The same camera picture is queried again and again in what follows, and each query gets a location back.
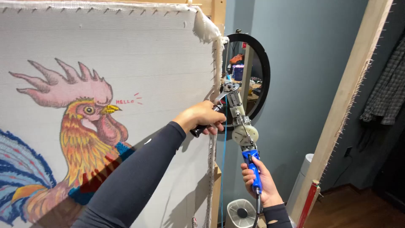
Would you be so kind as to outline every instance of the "white fan grille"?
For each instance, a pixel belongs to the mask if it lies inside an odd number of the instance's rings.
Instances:
[[[247,211],[247,217],[241,218],[238,216],[238,209],[244,208]],[[228,204],[228,216],[230,216],[232,222],[239,228],[252,227],[256,218],[256,211],[253,205],[244,199],[234,200]]]

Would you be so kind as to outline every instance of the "blue handle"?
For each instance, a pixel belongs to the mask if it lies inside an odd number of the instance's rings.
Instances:
[[[255,157],[257,160],[260,160],[259,152],[257,150],[243,151],[242,155],[243,160],[245,160],[245,163],[247,164],[247,167],[253,170],[254,174],[256,175],[256,178],[254,179],[252,184],[253,192],[255,192],[255,188],[259,188],[260,193],[262,193],[262,181],[260,180],[259,169],[253,163],[252,159],[249,159],[249,157]]]

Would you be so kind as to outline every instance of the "rooster comb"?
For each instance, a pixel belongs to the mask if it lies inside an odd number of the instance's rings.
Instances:
[[[35,87],[18,88],[17,91],[30,95],[37,104],[43,107],[63,108],[83,97],[94,99],[96,104],[102,106],[111,102],[113,97],[111,86],[104,78],[100,78],[95,70],[93,70],[92,74],[87,66],[79,62],[81,71],[81,76],[79,76],[73,67],[57,58],[55,60],[65,71],[66,77],[43,67],[37,62],[28,60],[32,66],[44,75],[46,80],[9,72],[12,76],[22,78]]]

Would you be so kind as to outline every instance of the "black handle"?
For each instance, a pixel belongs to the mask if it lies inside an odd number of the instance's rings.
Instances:
[[[222,106],[218,106],[218,105],[214,105],[214,107],[212,108],[212,110],[216,111],[216,112],[222,112]],[[200,134],[208,127],[208,125],[197,125],[196,128],[191,129],[190,132],[191,134],[198,138],[200,136]]]

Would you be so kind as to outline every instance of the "red tube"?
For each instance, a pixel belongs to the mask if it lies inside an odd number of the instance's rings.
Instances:
[[[305,220],[306,220],[306,218],[308,216],[309,209],[311,208],[313,198],[315,197],[316,189],[318,188],[318,186],[319,186],[319,181],[313,180],[311,188],[309,189],[309,192],[308,192],[307,200],[305,201],[304,208],[303,208],[303,211],[302,211],[301,216],[300,216],[300,220],[298,221],[297,228],[303,228]]]

